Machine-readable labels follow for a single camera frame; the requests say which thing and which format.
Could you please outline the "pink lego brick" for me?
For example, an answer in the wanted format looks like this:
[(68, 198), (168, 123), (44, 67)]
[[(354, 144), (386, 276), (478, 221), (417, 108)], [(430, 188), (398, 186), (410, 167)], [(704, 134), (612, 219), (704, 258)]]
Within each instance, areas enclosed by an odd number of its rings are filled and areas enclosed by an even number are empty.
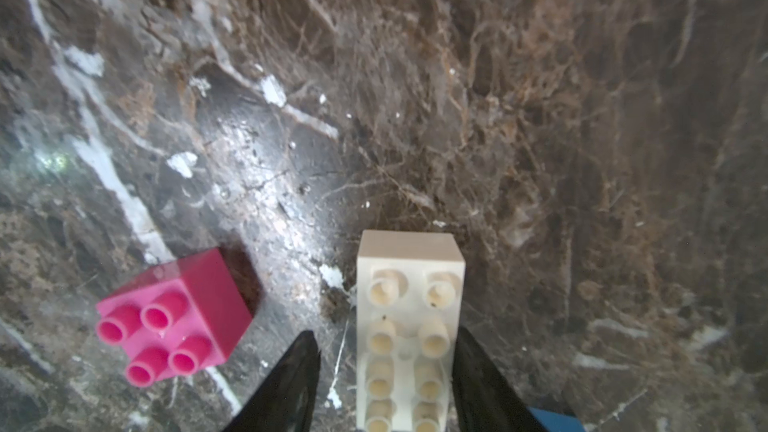
[(126, 353), (136, 387), (226, 362), (253, 319), (218, 248), (152, 266), (96, 309), (97, 336)]

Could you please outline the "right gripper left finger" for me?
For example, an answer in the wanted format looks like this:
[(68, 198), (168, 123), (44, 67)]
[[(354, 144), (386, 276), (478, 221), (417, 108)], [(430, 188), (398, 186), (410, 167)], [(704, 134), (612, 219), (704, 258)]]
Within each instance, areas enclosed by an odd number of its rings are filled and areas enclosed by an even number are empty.
[(302, 331), (224, 431), (309, 431), (320, 366), (314, 333)]

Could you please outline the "white lego brick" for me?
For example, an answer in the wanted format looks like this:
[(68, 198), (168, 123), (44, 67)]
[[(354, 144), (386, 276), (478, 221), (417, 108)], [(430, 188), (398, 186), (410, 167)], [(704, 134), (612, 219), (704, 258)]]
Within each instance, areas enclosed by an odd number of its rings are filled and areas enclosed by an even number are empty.
[(366, 230), (356, 262), (356, 427), (443, 431), (466, 271), (450, 233)]

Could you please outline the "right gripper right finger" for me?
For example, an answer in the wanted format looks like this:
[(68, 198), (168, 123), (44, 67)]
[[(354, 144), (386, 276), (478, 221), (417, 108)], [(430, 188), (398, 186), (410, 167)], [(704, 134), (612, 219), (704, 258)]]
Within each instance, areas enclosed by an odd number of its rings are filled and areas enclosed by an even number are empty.
[(470, 331), (458, 328), (452, 389), (462, 432), (545, 432)]

